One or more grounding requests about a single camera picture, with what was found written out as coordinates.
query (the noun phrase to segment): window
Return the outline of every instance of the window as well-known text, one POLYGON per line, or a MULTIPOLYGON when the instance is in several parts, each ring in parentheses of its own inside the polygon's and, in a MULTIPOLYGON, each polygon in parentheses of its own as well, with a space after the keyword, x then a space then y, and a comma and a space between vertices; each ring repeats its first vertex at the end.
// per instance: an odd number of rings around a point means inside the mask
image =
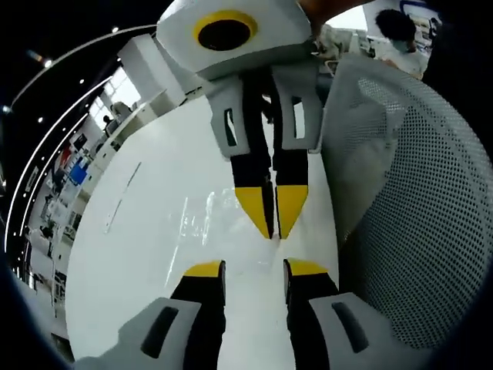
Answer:
POLYGON ((359 5, 333 17, 329 25, 335 29, 363 29, 368 30, 367 19, 364 16, 363 6, 359 5))
MULTIPOLYGON (((113 77, 105 84, 104 89, 112 104, 123 102, 129 108, 132 108, 135 102, 140 101, 139 92, 121 67, 115 71, 113 77)), ((104 116, 108 116, 111 119, 114 118, 109 111, 109 107, 105 106, 100 97, 94 100, 94 103, 89 108, 89 114, 101 130, 106 128, 106 122, 103 121, 104 116)))
POLYGON ((122 102, 132 108, 134 103, 140 101, 139 92, 121 67, 106 84, 105 91, 113 104, 122 102))
POLYGON ((89 115, 92 117, 92 119, 94 119, 94 122, 96 122, 96 125, 98 125, 101 130, 104 130, 106 128, 106 122, 103 120, 104 116, 108 116, 109 118, 113 119, 111 112, 108 108, 106 108, 101 98, 99 97, 94 100, 94 103, 89 108, 89 115))

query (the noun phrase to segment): white tabletop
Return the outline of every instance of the white tabletop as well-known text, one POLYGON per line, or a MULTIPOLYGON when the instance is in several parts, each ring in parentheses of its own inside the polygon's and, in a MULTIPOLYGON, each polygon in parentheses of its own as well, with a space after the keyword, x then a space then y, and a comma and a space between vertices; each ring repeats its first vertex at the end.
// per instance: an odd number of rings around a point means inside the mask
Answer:
POLYGON ((329 268, 338 281, 330 194, 320 155, 287 240, 266 240, 238 204, 204 97, 132 135, 102 175, 69 262, 67 326, 75 358, 98 356, 194 264, 226 261, 226 333, 219 369, 294 368, 283 259, 329 268))

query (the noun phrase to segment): black circular opening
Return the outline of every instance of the black circular opening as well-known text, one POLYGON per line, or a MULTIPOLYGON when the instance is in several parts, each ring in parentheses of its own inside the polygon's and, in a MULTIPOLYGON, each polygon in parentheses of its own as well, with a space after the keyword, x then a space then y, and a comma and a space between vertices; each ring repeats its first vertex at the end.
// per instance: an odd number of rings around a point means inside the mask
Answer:
POLYGON ((242 22, 225 19, 206 25, 199 33, 204 48, 225 52, 239 48, 250 38, 250 29, 242 22))

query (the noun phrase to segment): curved light strip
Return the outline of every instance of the curved light strip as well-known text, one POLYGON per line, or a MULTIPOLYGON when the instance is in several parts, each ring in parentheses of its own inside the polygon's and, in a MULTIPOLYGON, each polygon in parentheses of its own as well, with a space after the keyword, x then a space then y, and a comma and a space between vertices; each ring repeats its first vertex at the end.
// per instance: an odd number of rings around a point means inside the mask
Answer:
POLYGON ((45 73, 47 73, 50 69, 52 69, 54 66, 56 66, 57 64, 59 64, 62 60, 64 59, 67 59, 68 57, 70 57, 72 54, 75 54, 76 52, 79 52, 80 50, 82 49, 85 49, 87 48, 88 46, 92 45, 92 44, 96 44, 97 42, 100 42, 102 40, 105 40, 105 39, 110 39, 112 37, 115 37, 115 36, 118 36, 118 35, 121 35, 123 33, 127 33, 127 32, 132 32, 132 31, 138 31, 140 29, 151 29, 152 27, 156 27, 156 25, 140 25, 138 27, 132 27, 131 29, 123 29, 122 31, 118 31, 116 33, 109 33, 108 35, 104 35, 104 36, 101 36, 101 37, 98 37, 97 39, 93 39, 89 42, 86 42, 85 44, 82 44, 78 47, 76 47, 75 49, 72 49, 70 50, 69 52, 67 52, 66 54, 62 55, 60 58, 58 58, 57 60, 54 60, 52 62, 52 64, 50 65, 50 67, 48 68, 45 68, 43 69, 42 71, 40 71, 31 81, 28 82, 28 84, 26 86, 24 86, 21 90, 21 92, 19 94, 17 94, 17 96, 14 98, 14 100, 12 101, 12 106, 11 108, 14 107, 15 103, 19 100, 19 98, 22 96, 22 94, 25 93, 25 91, 39 78, 41 77, 42 75, 44 75, 45 73))
POLYGON ((5 249, 5 252, 7 251, 7 239, 8 239, 8 227, 10 225, 10 217, 12 215, 12 209, 14 208, 14 202, 15 202, 15 198, 17 197, 17 193, 18 193, 18 190, 19 188, 21 187, 21 183, 22 181, 24 180, 24 176, 25 176, 25 173, 27 172, 29 166, 31 166, 31 163, 32 161, 34 160, 34 157, 35 155, 37 154, 37 152, 39 151, 39 149, 41 148, 41 146, 43 145, 43 143, 46 141, 46 139, 48 139, 48 136, 50 135, 50 133, 52 133, 52 131, 60 124, 60 122, 62 121, 62 119, 64 119, 71 111, 72 109, 74 109, 81 101, 83 101, 86 97, 88 97, 89 95, 91 95, 94 91, 96 91, 97 89, 99 89, 101 86, 103 86, 105 83, 107 83, 110 79, 112 78, 112 76, 108 77, 107 79, 104 79, 103 81, 101 81, 100 83, 98 83, 96 86, 94 86, 92 89, 90 89, 88 92, 86 92, 84 95, 82 95, 75 103, 73 103, 70 108, 68 108, 61 116, 60 118, 58 118, 58 120, 55 122, 55 124, 49 129, 49 131, 46 133, 46 135, 43 136, 42 140, 39 142, 38 146, 36 147, 36 149, 34 149, 34 152, 32 152, 31 154, 31 158, 29 158, 29 161, 27 162, 27 164, 25 165, 24 167, 24 170, 22 171, 21 173, 21 176, 19 177, 18 179, 18 182, 17 182, 17 186, 15 187, 15 190, 14 190, 14 195, 12 197, 12 201, 10 202, 10 208, 8 209, 8 216, 7 216, 7 226, 5 228, 5 237, 4 237, 4 249, 5 249))
POLYGON ((63 143, 65 142, 65 140, 67 140, 67 138, 70 136, 70 135, 73 135, 73 130, 84 120, 86 119, 86 117, 89 115, 89 113, 86 113, 84 116, 82 116, 82 118, 77 121, 77 123, 74 125, 73 128, 70 129, 69 133, 67 133, 65 135, 65 137, 62 139, 62 141, 60 142, 60 144, 56 147, 56 149, 53 151, 53 154, 48 158, 48 160, 46 161, 46 165, 43 167, 43 169, 41 170, 40 172, 40 175, 38 177, 38 179, 36 180, 36 183, 34 184, 34 187, 32 188, 31 190, 31 196, 29 197, 29 200, 28 200, 28 205, 27 207, 25 208, 25 211, 24 211, 24 217, 22 218, 22 223, 21 223, 21 230, 18 232, 19 235, 22 235, 22 231, 24 230, 24 223, 25 223, 25 218, 27 217, 27 214, 28 214, 28 209, 29 207, 31 206, 31 202, 32 202, 32 197, 34 196, 34 193, 36 192, 36 188, 38 187, 38 184, 39 184, 39 181, 45 176, 45 171, 46 169, 48 168, 48 165, 49 163, 52 161, 53 157, 56 155, 56 152, 58 152, 58 150, 60 149, 60 147, 63 145, 63 143))

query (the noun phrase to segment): chair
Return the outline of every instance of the chair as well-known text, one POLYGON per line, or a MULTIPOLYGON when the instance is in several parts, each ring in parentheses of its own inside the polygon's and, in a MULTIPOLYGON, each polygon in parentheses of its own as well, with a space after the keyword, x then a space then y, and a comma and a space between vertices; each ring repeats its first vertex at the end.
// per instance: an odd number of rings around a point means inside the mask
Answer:
POLYGON ((324 116, 340 289, 391 319, 397 338, 437 348, 478 296, 493 248, 491 163, 435 91, 347 55, 324 116))

